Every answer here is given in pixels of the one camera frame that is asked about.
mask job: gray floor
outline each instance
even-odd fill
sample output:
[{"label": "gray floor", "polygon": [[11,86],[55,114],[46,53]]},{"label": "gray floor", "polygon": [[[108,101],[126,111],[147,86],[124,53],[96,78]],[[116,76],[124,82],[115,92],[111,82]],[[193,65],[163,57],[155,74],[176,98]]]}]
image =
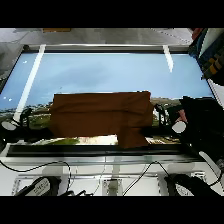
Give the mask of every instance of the gray floor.
[{"label": "gray floor", "polygon": [[41,28],[0,28],[0,42],[20,44],[177,44],[192,42],[187,28],[72,28],[43,33]]}]

